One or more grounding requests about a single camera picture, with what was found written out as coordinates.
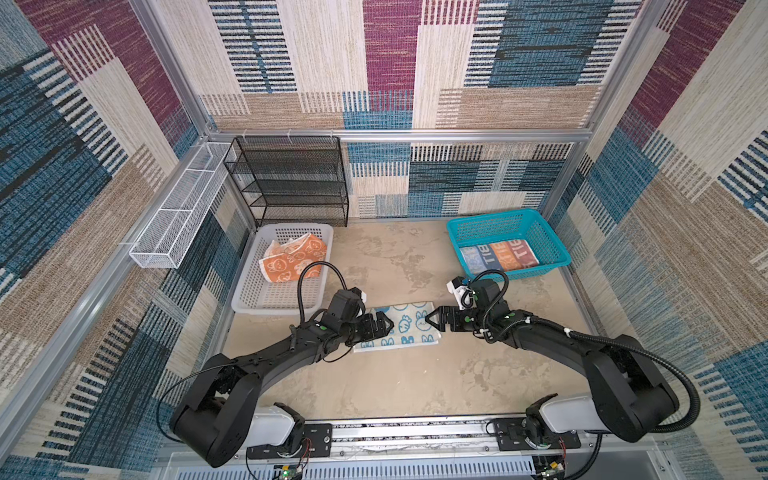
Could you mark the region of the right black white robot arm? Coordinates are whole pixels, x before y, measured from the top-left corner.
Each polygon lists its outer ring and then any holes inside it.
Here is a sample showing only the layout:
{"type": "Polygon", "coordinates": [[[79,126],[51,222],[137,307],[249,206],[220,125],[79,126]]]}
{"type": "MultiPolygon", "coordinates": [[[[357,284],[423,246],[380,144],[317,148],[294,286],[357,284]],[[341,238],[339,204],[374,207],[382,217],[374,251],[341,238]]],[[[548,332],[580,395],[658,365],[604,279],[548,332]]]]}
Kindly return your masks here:
{"type": "Polygon", "coordinates": [[[529,440],[542,431],[609,433],[635,443],[649,433],[673,433],[692,426],[701,411],[700,395],[691,379],[670,361],[642,347],[628,335],[608,338],[572,330],[532,312],[511,309],[498,284],[499,270],[486,270],[469,280],[448,283],[454,306],[440,306],[425,321],[438,331],[470,333],[489,345],[545,356],[582,375],[586,395],[550,395],[527,412],[529,440]]]}

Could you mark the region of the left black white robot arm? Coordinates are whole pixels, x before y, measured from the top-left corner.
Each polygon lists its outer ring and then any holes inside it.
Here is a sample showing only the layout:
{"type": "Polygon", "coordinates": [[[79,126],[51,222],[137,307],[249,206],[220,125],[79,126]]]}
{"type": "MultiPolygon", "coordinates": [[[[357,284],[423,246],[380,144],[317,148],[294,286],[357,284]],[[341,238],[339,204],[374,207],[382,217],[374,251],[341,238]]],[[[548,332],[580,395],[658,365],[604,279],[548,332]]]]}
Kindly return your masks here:
{"type": "Polygon", "coordinates": [[[360,289],[343,285],[327,307],[302,313],[287,338],[235,358],[216,354],[177,381],[185,392],[161,432],[214,468],[242,448],[270,448],[283,457],[304,453],[305,418],[280,402],[259,407],[262,394],[292,373],[326,361],[339,347],[382,339],[393,328],[386,314],[367,310],[360,289]]]}

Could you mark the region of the white plastic laundry basket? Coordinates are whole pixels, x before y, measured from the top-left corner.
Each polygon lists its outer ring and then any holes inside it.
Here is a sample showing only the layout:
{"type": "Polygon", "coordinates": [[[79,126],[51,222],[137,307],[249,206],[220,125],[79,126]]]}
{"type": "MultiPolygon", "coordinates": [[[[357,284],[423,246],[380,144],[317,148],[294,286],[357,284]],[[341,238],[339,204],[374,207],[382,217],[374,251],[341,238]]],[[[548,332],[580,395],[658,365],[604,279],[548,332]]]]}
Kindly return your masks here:
{"type": "Polygon", "coordinates": [[[324,295],[333,228],[320,223],[280,223],[261,228],[247,255],[232,299],[240,314],[288,316],[314,313],[324,295]]]}

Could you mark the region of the teal plastic basket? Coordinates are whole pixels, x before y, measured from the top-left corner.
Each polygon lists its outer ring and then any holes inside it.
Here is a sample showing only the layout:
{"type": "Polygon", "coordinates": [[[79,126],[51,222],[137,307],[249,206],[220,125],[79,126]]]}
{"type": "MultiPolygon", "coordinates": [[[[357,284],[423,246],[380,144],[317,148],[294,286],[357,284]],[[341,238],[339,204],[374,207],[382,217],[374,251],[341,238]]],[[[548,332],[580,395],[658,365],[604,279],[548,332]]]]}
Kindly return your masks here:
{"type": "Polygon", "coordinates": [[[494,269],[518,280],[544,275],[572,263],[563,242],[533,209],[450,220],[447,231],[469,278],[494,269]]]}

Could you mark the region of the teal bicycle print towel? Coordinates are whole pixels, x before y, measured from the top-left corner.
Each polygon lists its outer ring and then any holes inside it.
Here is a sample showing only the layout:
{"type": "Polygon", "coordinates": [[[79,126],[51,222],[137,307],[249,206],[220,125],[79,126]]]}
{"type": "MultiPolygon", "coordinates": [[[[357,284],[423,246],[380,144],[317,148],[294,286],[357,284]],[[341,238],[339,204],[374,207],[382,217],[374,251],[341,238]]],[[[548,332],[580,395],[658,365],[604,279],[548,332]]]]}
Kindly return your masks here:
{"type": "Polygon", "coordinates": [[[394,327],[386,337],[354,346],[353,352],[365,353],[437,345],[441,339],[441,333],[426,322],[427,315],[434,309],[432,302],[371,308],[370,313],[383,312],[394,323],[394,327]]]}

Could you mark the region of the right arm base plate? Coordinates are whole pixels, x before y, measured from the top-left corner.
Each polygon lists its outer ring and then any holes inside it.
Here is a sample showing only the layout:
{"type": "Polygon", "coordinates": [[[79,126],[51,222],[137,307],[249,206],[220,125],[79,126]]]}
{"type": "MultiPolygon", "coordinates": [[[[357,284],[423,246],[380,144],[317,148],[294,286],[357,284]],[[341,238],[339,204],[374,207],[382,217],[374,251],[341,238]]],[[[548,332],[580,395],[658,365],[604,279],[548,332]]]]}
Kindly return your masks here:
{"type": "Polygon", "coordinates": [[[542,421],[526,416],[502,417],[485,424],[486,433],[493,437],[500,451],[566,450],[581,447],[579,436],[573,432],[554,433],[542,421]]]}

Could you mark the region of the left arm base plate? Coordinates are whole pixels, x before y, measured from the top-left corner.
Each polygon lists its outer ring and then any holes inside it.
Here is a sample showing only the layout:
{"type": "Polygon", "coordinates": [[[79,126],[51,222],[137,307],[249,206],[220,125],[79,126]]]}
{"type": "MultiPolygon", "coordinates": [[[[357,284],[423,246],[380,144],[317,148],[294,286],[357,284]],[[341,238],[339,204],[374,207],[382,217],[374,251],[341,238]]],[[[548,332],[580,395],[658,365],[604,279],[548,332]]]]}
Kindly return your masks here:
{"type": "Polygon", "coordinates": [[[280,445],[258,445],[246,449],[248,460],[298,460],[326,458],[331,453],[333,426],[315,423],[295,427],[280,445]]]}

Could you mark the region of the rabbit print striped towel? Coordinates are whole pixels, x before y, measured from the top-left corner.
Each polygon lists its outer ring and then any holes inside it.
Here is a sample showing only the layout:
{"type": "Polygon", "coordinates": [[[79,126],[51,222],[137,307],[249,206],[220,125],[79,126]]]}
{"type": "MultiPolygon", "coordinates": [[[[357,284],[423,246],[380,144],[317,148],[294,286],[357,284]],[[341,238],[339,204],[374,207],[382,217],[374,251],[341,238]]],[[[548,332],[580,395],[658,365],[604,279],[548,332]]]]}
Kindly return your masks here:
{"type": "Polygon", "coordinates": [[[471,275],[477,275],[486,270],[509,272],[539,265],[533,249],[525,240],[505,240],[466,246],[461,247],[459,252],[471,275]]]}

